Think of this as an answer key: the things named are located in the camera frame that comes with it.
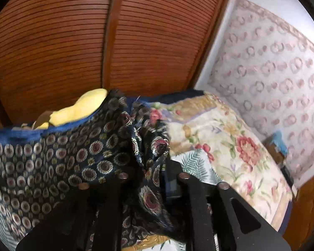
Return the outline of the yellow plush toy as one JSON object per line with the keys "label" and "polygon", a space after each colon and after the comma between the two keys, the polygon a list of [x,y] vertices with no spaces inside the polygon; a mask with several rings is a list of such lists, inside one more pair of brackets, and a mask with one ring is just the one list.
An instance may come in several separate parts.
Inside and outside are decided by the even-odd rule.
{"label": "yellow plush toy", "polygon": [[88,91],[72,106],[57,111],[43,112],[34,122],[32,129],[48,129],[49,126],[62,126],[86,118],[99,108],[107,94],[107,90],[103,88]]}

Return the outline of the wooden sideboard cabinet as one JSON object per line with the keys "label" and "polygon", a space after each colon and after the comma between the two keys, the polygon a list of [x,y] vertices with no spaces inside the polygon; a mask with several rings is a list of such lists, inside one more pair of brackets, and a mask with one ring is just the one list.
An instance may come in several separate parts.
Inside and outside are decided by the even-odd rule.
{"label": "wooden sideboard cabinet", "polygon": [[291,250],[298,250],[314,230],[314,177],[306,182],[293,202],[283,238]]}

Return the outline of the brown box with blue cloth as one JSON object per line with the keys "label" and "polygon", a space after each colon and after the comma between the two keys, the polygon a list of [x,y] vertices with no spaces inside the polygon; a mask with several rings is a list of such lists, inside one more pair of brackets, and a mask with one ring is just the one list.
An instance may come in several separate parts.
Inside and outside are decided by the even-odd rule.
{"label": "brown box with blue cloth", "polygon": [[266,138],[263,145],[276,164],[283,163],[288,156],[288,148],[282,139],[282,133],[280,131],[276,131]]}

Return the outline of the blue patterned silk pajama top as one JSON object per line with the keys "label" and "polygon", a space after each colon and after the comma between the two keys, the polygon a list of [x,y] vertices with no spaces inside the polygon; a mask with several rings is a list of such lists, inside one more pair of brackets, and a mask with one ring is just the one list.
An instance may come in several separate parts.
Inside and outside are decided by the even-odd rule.
{"label": "blue patterned silk pajama top", "polygon": [[45,130],[0,129],[0,211],[20,242],[78,187],[108,182],[121,172],[142,172],[124,206],[124,244],[148,234],[170,236],[175,223],[165,207],[160,170],[170,159],[169,136],[152,109],[111,91],[90,116]]}

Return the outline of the mustard gold patterned garment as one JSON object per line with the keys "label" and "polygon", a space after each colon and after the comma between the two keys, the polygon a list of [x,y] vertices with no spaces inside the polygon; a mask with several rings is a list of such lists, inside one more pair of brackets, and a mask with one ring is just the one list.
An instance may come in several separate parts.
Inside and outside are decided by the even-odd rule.
{"label": "mustard gold patterned garment", "polygon": [[158,244],[164,244],[170,238],[167,236],[160,236],[160,235],[149,235],[144,240],[139,241],[138,243],[134,244],[133,246],[129,246],[127,248],[122,248],[122,251],[135,251],[135,250],[143,250],[147,248],[152,248]]}

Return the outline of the wooden louvered wardrobe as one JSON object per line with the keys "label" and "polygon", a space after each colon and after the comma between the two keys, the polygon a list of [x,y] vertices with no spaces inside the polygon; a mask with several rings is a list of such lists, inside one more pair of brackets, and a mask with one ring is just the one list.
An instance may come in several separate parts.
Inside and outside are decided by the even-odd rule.
{"label": "wooden louvered wardrobe", "polygon": [[229,0],[0,0],[0,119],[193,88]]}

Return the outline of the green leaf print sheet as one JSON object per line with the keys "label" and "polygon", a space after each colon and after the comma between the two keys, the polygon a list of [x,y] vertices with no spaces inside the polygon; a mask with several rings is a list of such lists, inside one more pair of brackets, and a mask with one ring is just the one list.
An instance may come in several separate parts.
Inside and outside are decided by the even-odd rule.
{"label": "green leaf print sheet", "polygon": [[[221,182],[221,178],[217,176],[215,171],[212,168],[210,168],[210,166],[208,165],[207,156],[203,150],[189,151],[189,152],[174,156],[171,160],[180,163],[183,172],[186,172],[192,176],[195,176],[197,179],[199,179],[203,183],[210,184],[210,185],[217,185]],[[164,170],[165,169],[160,170],[161,180],[164,178],[162,175],[162,172]],[[125,213],[127,213],[126,207],[124,207],[123,217]],[[125,224],[125,220],[123,219],[121,250],[122,248],[129,247],[127,244],[123,243],[123,240],[126,238],[126,235],[124,234],[124,231],[125,231],[124,224]],[[167,236],[166,233],[164,232],[154,232],[152,234],[148,234],[146,237],[148,237],[149,235]],[[184,243],[174,240],[170,236],[168,237],[170,239],[166,241],[164,244],[158,244],[152,248],[147,248],[143,250],[156,250],[157,247],[160,247],[161,250],[186,250]],[[17,242],[10,235],[8,226],[2,220],[2,217],[0,215],[0,250],[17,250],[16,248],[18,244],[19,242]]]}

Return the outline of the dark navy blanket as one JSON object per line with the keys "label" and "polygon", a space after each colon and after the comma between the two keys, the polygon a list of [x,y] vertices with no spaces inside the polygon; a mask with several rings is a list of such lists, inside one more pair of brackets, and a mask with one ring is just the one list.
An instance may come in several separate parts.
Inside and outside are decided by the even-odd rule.
{"label": "dark navy blanket", "polygon": [[162,104],[172,104],[174,102],[178,102],[181,100],[185,100],[187,98],[194,98],[203,96],[204,92],[202,90],[186,90],[182,92],[174,92],[174,93],[168,93],[164,95],[159,96],[128,96],[127,97],[127,103],[132,105],[134,102],[145,102],[145,103],[153,103],[153,102],[160,102]]}

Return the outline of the floral cream bedspread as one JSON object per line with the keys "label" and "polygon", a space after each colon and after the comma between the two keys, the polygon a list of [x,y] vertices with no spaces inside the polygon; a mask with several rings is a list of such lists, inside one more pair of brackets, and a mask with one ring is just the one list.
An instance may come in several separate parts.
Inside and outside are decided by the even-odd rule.
{"label": "floral cream bedspread", "polygon": [[282,232],[292,207],[292,191],[260,139],[217,96],[172,104],[148,103],[152,119],[163,120],[174,156],[203,150],[221,181],[235,189],[275,230]]}

